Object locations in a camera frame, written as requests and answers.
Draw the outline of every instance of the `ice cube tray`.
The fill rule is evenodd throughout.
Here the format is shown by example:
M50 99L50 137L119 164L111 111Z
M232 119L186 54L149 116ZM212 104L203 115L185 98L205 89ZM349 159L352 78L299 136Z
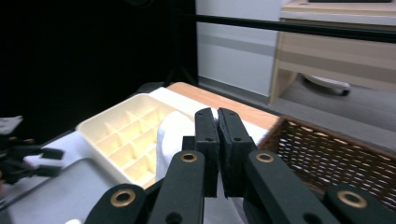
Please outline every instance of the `ice cube tray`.
M120 183L146 189L155 182L158 128L173 111L142 93L84 120L77 130L94 149L93 158Z

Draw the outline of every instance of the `brown woven basket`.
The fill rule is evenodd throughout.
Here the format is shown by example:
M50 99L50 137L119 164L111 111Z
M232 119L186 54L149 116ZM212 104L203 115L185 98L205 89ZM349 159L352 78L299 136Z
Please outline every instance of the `brown woven basket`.
M275 152L319 193L349 184L370 192L396 212L394 154L288 116L279 118L258 149Z

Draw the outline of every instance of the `white wall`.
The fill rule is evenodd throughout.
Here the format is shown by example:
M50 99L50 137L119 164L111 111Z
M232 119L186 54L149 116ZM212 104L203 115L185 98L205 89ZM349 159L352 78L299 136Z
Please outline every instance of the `white wall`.
M197 14L278 21L279 0L197 0ZM199 76L269 96L276 32L198 23Z

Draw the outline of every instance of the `black curtain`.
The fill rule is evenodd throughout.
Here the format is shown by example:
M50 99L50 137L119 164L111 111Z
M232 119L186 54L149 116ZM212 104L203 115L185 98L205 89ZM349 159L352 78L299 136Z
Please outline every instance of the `black curtain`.
M20 137L44 143L143 83L165 80L173 67L165 4L2 1L0 117L22 115ZM196 76L195 28L185 36Z

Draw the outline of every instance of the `cable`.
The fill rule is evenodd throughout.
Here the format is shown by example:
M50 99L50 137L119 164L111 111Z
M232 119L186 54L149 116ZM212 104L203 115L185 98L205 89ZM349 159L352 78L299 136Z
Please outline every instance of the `cable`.
M124 0L124 1L131 4L134 7L141 7L141 8L151 7L151 5L154 3L154 0Z

